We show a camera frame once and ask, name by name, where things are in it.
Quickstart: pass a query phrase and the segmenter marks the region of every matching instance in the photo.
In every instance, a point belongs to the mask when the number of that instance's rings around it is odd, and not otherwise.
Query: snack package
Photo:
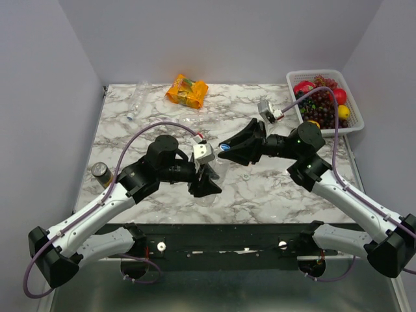
[[[166,96],[176,104],[180,103],[193,109],[200,109],[207,90],[208,86],[205,82],[192,81],[184,75],[178,75]]]

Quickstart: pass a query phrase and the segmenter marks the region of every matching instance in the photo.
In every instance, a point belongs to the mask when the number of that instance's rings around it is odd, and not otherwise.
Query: red apple
[[[346,102],[346,92],[344,89],[336,88],[333,89],[332,92],[335,94],[335,98],[337,99],[338,105],[344,105]]]

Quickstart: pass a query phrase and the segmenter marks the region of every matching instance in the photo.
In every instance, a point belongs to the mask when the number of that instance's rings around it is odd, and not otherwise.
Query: clear plastic bottle
[[[186,114],[175,118],[175,122],[197,132],[217,129],[221,119],[217,114]]]
[[[229,146],[223,144],[215,151],[215,160],[211,161],[209,165],[212,168],[211,179],[219,187],[222,186],[226,179],[227,171],[229,169],[229,161],[227,159],[218,158],[218,153],[229,149]],[[204,207],[210,207],[214,203],[216,194],[196,198],[196,203]]]
[[[134,120],[137,117],[138,110],[143,107],[150,93],[150,85],[147,81],[142,81],[136,85],[136,89],[129,98],[128,120]]]

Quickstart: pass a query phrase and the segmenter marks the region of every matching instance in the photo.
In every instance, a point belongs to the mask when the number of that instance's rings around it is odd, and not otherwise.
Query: red fruit
[[[293,92],[297,94],[299,91],[302,91],[303,93],[308,93],[310,90],[314,89],[315,84],[311,81],[303,80],[299,82],[296,86],[293,88]]]
[[[344,105],[346,102],[346,92],[344,89],[337,88],[332,90],[335,94],[335,98],[337,99],[338,105]]]

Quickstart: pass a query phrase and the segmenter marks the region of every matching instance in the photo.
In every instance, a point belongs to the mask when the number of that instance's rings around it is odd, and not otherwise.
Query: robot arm
[[[89,262],[127,253],[136,244],[145,246],[146,236],[134,224],[126,224],[104,235],[94,233],[116,215],[156,192],[160,182],[187,182],[188,191],[197,198],[221,193],[221,188],[211,180],[209,161],[215,157],[211,145],[198,136],[193,141],[194,153],[188,160],[174,137],[158,136],[149,145],[145,156],[122,170],[104,202],[102,198],[109,188],[61,223],[47,230],[36,227],[29,233],[32,257],[54,240],[36,260],[52,288],[69,281]],[[74,221],[77,221],[76,225],[64,232]]]
[[[350,231],[314,222],[310,236],[319,248],[366,257],[378,272],[390,278],[397,277],[416,253],[415,239],[340,185],[332,166],[317,155],[325,141],[313,123],[302,123],[289,136],[267,137],[264,123],[253,118],[240,133],[221,144],[227,144],[230,149],[219,153],[220,158],[244,166],[255,164],[262,155],[294,159],[296,162],[287,170],[293,181],[333,203],[364,230]],[[345,179],[342,181],[350,190],[381,209],[391,220],[415,231],[416,218],[413,215],[402,218],[350,186]]]

